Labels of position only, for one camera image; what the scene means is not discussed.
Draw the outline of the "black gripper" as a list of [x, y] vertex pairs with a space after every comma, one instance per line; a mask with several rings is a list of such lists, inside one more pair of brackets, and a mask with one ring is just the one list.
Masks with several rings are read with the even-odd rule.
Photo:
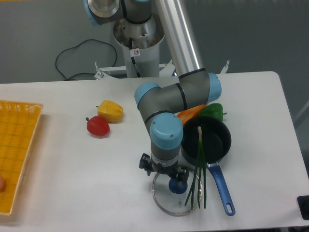
[[148, 154], [143, 153], [139, 162], [139, 168], [147, 172], [150, 176], [152, 172], [166, 174], [170, 178], [176, 179], [176, 186], [185, 185], [188, 180], [188, 169], [183, 166], [177, 166], [175, 162], [171, 166], [164, 166], [162, 163], [156, 164]]

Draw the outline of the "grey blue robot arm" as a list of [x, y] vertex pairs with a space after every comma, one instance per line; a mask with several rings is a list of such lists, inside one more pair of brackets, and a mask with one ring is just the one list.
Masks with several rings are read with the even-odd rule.
[[140, 168], [166, 174], [186, 183], [188, 172], [177, 166], [183, 127], [176, 113], [212, 102], [221, 95], [217, 76], [206, 72], [191, 22], [182, 0], [86, 0], [92, 23], [114, 23], [114, 37], [127, 57], [129, 77], [159, 73], [158, 55], [151, 52], [166, 39], [179, 82], [167, 87], [145, 83], [135, 91], [135, 101], [151, 138], [151, 155], [142, 155]]

